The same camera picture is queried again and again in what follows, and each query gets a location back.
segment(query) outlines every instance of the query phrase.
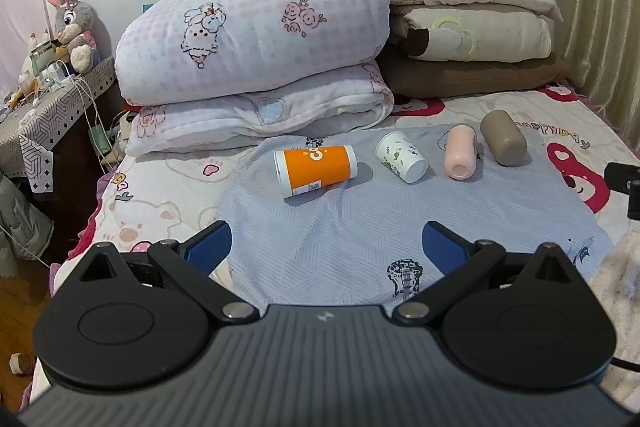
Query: gray stuffed rabbit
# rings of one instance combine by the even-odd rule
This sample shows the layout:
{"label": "gray stuffed rabbit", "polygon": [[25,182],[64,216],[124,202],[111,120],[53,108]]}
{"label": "gray stuffed rabbit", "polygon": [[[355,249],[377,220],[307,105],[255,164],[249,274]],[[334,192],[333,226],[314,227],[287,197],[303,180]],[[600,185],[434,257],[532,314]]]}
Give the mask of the gray stuffed rabbit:
{"label": "gray stuffed rabbit", "polygon": [[87,73],[100,62],[100,54],[91,35],[94,11],[79,0],[47,0],[55,6],[54,36],[67,45],[71,65],[78,73]]}

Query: gray cylinder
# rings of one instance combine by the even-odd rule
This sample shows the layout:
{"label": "gray cylinder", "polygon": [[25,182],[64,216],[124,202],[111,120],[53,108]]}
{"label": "gray cylinder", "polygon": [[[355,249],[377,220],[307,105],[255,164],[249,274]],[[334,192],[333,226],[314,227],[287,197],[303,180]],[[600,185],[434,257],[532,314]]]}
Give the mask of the gray cylinder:
{"label": "gray cylinder", "polygon": [[491,111],[480,123],[480,131],[495,160],[506,167],[523,162],[527,140],[506,111]]}

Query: white paper cup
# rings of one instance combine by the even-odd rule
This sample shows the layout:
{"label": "white paper cup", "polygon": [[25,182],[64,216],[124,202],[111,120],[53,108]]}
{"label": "white paper cup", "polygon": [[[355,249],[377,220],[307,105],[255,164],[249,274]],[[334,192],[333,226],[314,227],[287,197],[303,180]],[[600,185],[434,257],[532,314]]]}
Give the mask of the white paper cup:
{"label": "white paper cup", "polygon": [[424,156],[401,131],[390,132],[378,142],[376,157],[407,183],[417,182],[429,168]]}

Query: barcode label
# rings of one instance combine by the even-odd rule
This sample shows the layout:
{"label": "barcode label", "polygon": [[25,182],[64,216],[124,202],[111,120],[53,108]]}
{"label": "barcode label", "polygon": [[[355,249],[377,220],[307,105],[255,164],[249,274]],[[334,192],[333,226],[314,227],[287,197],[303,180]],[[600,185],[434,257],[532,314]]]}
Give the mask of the barcode label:
{"label": "barcode label", "polygon": [[294,188],[292,192],[294,196],[297,196],[298,194],[304,194],[310,190],[318,190],[318,188],[322,188],[322,182],[320,180],[309,183],[308,185],[302,185],[302,187]]}

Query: light blue cloth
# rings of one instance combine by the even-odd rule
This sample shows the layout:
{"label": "light blue cloth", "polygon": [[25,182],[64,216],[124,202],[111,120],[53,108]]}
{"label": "light blue cloth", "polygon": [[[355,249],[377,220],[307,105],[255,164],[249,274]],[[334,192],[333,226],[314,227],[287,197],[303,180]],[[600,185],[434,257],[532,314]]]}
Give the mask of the light blue cloth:
{"label": "light blue cloth", "polygon": [[[358,160],[353,180],[283,199],[273,150],[304,148],[305,139],[265,140],[231,175],[220,218],[232,230],[228,257],[234,292],[264,311],[269,303],[379,303],[390,311],[442,277],[422,251],[422,229],[436,220],[468,241],[493,239],[508,251],[530,252],[554,241],[589,278],[612,248],[590,209],[551,164],[542,138],[523,129],[529,152],[519,167],[483,159],[466,181],[444,172],[450,125],[403,132],[430,169],[408,185],[375,158],[388,131],[332,136],[323,145],[350,144]],[[476,128],[479,141],[481,134]],[[411,291],[402,291],[409,286]]]}

